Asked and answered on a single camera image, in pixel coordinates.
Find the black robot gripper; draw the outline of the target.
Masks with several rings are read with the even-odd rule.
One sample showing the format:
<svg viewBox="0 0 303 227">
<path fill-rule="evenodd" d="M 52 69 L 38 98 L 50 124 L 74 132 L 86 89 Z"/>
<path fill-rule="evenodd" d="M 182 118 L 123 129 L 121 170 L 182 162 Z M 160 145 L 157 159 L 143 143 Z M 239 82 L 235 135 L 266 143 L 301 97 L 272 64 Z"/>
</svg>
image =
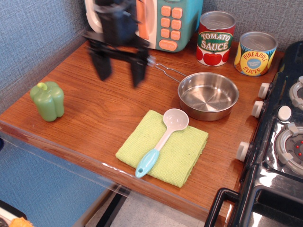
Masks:
<svg viewBox="0 0 303 227">
<path fill-rule="evenodd" d="M 99 78 L 112 73 L 110 59 L 130 63 L 133 86 L 145 78 L 147 66 L 155 64 L 149 55 L 149 42 L 136 32 L 139 21 L 135 0 L 86 0 L 85 10 L 90 31 L 83 35 L 90 43 L 89 54 Z"/>
</svg>

